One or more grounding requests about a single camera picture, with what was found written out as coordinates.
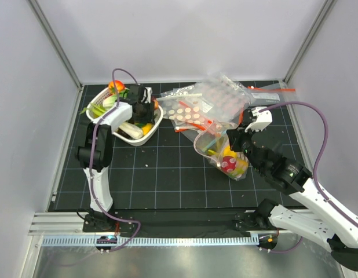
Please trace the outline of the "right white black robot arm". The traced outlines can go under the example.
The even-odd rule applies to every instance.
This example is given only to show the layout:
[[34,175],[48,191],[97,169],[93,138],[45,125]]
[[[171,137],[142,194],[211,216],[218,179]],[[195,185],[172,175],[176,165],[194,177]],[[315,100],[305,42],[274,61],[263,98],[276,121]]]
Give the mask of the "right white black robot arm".
[[297,161],[253,142],[253,132],[243,128],[227,130],[230,148],[242,153],[254,170],[275,190],[299,202],[318,219],[295,213],[270,199],[264,199],[246,223],[260,229],[290,230],[323,247],[342,266],[358,272],[358,216],[316,185],[312,173]]

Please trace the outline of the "yellow pepper piece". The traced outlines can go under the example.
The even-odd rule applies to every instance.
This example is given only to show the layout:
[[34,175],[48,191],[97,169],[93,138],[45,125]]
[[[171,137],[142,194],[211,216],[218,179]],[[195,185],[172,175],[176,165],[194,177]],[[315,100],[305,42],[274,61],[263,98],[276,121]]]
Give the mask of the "yellow pepper piece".
[[151,131],[153,126],[154,125],[152,123],[147,123],[145,126],[141,127],[141,130],[143,131],[143,135],[146,136]]

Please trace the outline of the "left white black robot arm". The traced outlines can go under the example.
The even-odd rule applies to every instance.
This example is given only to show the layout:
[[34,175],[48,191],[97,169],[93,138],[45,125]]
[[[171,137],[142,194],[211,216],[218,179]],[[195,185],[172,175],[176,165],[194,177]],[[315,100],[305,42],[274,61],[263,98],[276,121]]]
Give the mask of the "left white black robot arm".
[[75,148],[75,156],[89,184],[90,209],[99,213],[96,225],[104,232],[109,232],[116,226],[116,217],[111,212],[114,201],[108,180],[114,132],[130,120],[154,125],[155,111],[154,100],[114,101],[111,108],[78,130],[79,142]]

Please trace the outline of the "clear pink-dotted zip bag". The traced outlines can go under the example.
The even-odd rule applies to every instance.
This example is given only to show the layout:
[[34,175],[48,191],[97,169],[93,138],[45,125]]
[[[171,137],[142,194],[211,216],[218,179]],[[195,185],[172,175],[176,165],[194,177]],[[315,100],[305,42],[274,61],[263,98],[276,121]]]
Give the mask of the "clear pink-dotted zip bag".
[[213,121],[208,128],[202,130],[194,139],[194,150],[210,163],[210,155],[207,154],[207,151],[212,149],[220,152],[225,146],[230,146],[227,130],[234,128],[236,128],[236,124],[233,122]]

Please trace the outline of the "yellow banana bunch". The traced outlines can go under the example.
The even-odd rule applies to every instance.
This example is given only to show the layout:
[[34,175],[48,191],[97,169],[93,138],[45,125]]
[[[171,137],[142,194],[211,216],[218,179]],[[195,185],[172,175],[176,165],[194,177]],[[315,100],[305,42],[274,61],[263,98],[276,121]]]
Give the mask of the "yellow banana bunch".
[[[222,173],[226,174],[229,178],[233,180],[240,180],[246,175],[249,167],[248,159],[242,153],[232,151],[229,145],[225,146],[220,152],[209,149],[207,154],[210,155],[210,163]],[[220,164],[224,156],[232,156],[237,160],[236,169],[231,173],[225,173],[220,169]]]

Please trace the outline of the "red apple front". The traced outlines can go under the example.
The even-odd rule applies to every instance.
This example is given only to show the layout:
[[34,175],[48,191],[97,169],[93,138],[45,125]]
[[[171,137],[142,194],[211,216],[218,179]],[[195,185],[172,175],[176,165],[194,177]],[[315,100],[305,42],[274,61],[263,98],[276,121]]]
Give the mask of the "red apple front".
[[232,156],[224,156],[220,164],[220,169],[225,173],[231,173],[236,169],[237,160]]

